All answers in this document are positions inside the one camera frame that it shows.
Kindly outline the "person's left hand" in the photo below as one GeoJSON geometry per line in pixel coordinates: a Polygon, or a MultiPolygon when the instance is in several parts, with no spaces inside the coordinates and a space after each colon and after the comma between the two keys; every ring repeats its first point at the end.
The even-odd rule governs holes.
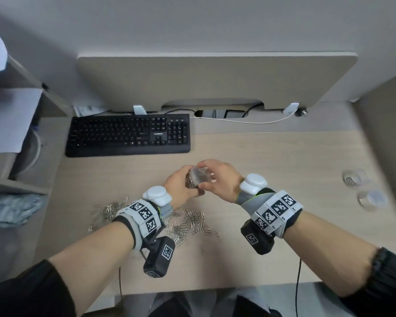
{"type": "Polygon", "coordinates": [[[163,187],[172,196],[170,205],[174,210],[181,208],[191,198],[200,197],[205,194],[205,191],[199,188],[186,188],[185,178],[176,178],[174,177],[174,173],[163,183],[163,187]]]}

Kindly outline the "clear jar of paper clips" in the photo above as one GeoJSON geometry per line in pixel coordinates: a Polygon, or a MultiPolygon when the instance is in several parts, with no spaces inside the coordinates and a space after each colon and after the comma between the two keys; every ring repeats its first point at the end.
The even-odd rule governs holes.
{"type": "Polygon", "coordinates": [[[207,167],[194,166],[186,174],[185,187],[189,189],[198,188],[203,182],[212,183],[213,181],[212,172],[207,167]]]}

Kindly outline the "person's right forearm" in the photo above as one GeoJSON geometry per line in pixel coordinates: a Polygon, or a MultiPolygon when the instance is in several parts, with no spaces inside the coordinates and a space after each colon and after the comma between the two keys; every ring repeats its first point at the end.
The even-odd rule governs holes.
{"type": "Polygon", "coordinates": [[[339,297],[362,288],[379,248],[309,212],[302,211],[283,234],[308,268],[339,297]]]}

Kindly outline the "person's left forearm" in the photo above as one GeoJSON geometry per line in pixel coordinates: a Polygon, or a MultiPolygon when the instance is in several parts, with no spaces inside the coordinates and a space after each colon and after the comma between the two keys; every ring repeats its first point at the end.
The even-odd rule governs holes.
{"type": "Polygon", "coordinates": [[[131,231],[112,222],[48,259],[69,290],[76,317],[100,296],[133,246],[131,231]]]}

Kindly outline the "white round tracker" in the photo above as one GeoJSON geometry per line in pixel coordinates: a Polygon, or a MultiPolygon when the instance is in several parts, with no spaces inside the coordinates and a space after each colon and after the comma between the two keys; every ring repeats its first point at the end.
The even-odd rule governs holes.
{"type": "Polygon", "coordinates": [[[259,191],[268,187],[268,183],[261,175],[251,173],[240,183],[240,191],[255,196],[259,191]]]}
{"type": "Polygon", "coordinates": [[[159,207],[164,207],[170,204],[172,196],[163,186],[153,186],[143,193],[142,199],[153,202],[159,207]]]}

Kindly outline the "pile of silver paper clips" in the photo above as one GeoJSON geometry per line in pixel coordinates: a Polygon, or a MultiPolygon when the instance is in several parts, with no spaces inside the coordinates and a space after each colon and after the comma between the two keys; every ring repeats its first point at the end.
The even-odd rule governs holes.
{"type": "MultiPolygon", "coordinates": [[[[126,195],[122,200],[111,202],[107,205],[96,205],[91,216],[88,234],[93,233],[106,224],[109,224],[116,216],[116,213],[129,205],[129,196],[126,195]]],[[[218,240],[222,234],[214,230],[206,223],[203,211],[191,208],[175,210],[163,220],[165,235],[174,239],[176,246],[182,245],[188,236],[202,234],[213,236],[218,240]]]]}

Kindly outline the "grey marker wristband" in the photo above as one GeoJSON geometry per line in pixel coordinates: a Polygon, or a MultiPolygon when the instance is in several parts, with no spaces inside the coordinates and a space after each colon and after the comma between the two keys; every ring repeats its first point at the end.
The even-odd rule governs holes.
{"type": "Polygon", "coordinates": [[[268,187],[259,189],[254,195],[240,190],[236,203],[249,213],[258,228],[280,239],[304,208],[286,191],[275,192],[268,187]]]}
{"type": "Polygon", "coordinates": [[[134,241],[134,251],[152,244],[163,229],[159,211],[144,199],[121,208],[112,222],[120,222],[129,229],[134,241]]]}

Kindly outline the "black keyboard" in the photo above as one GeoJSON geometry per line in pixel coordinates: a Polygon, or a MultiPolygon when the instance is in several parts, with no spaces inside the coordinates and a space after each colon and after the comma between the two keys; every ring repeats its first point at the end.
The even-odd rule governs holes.
{"type": "Polygon", "coordinates": [[[64,154],[87,158],[190,150],[188,114],[108,115],[73,117],[64,154]]]}

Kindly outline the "beige desk partition panel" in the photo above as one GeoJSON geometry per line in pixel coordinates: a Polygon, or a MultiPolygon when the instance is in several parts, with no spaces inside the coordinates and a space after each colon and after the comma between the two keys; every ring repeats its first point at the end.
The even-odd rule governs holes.
{"type": "Polygon", "coordinates": [[[312,106],[358,61],[354,52],[216,52],[83,56],[78,73],[113,111],[264,103],[312,106]]]}

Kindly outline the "white printed paper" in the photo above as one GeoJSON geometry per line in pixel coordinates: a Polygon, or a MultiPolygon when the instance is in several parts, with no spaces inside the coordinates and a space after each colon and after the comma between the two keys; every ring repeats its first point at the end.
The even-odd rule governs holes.
{"type": "Polygon", "coordinates": [[[96,106],[74,106],[73,109],[76,117],[89,117],[108,111],[106,108],[96,106]]]}

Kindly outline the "clear plastic jar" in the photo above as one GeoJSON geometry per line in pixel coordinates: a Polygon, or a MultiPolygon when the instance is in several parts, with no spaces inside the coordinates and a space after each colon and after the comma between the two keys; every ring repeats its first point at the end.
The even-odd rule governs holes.
{"type": "Polygon", "coordinates": [[[345,185],[349,187],[362,187],[371,183],[371,178],[363,169],[344,170],[342,179],[345,185]]]}

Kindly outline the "grey shelf unit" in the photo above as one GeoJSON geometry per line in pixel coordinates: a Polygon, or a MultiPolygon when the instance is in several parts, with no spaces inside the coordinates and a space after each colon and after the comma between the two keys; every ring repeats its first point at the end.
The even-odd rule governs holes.
{"type": "Polygon", "coordinates": [[[64,154],[73,108],[11,56],[0,71],[2,88],[43,92],[21,152],[0,153],[0,193],[48,195],[64,154]]]}

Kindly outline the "clear plastic jar lid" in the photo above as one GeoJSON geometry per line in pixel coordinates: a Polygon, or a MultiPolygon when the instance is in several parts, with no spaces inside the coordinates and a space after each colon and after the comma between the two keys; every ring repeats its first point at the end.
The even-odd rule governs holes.
{"type": "Polygon", "coordinates": [[[367,190],[357,193],[359,205],[365,209],[373,210],[386,208],[389,204],[388,197],[380,190],[367,190]]]}

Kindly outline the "white paper sheet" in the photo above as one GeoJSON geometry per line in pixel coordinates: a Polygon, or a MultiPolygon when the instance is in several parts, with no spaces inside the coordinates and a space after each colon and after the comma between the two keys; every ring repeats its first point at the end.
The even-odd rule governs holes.
{"type": "Polygon", "coordinates": [[[38,88],[0,89],[0,153],[21,152],[42,92],[38,88]]]}

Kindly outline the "black sleeve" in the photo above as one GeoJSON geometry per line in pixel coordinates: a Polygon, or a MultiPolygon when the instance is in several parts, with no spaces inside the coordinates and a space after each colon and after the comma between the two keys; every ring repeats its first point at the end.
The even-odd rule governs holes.
{"type": "Polygon", "coordinates": [[[340,301],[356,317],[396,317],[396,254],[379,249],[367,282],[340,301]]]}
{"type": "Polygon", "coordinates": [[[0,282],[0,317],[76,317],[74,301],[47,260],[0,282]]]}

